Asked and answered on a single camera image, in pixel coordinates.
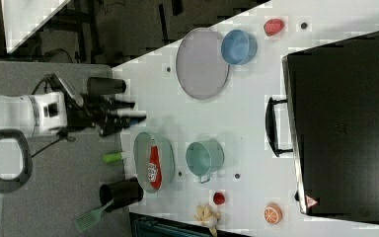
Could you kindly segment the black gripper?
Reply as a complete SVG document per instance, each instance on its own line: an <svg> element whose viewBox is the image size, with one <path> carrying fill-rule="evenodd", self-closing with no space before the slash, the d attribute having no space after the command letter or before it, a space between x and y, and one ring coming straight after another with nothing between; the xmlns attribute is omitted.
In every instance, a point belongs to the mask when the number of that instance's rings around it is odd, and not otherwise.
<svg viewBox="0 0 379 237"><path fill-rule="evenodd" d="M63 95L67 115L67 124L61 133L77 132L87 127L94 127L99 136L109 136L146 120L145 115L113 114L113 110L133 109L134 102L114 100L100 95L72 94L66 85L54 73L47 75L47 83L52 92Z"/></svg>

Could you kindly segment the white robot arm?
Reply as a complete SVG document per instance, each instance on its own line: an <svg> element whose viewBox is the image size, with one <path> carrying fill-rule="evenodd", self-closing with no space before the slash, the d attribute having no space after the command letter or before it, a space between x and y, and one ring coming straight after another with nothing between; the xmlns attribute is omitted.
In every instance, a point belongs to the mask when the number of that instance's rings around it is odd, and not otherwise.
<svg viewBox="0 0 379 237"><path fill-rule="evenodd" d="M35 154L29 139L54 136L57 141L72 141L72 132L88 127L100 136L109 136L146 120L145 115L116 113L135 106L114 98L126 89L120 79L90 77L87 91L78 93L66 80L50 73L38 86L43 88L41 94L0 95L0 194L20 189L32 175Z"/></svg>

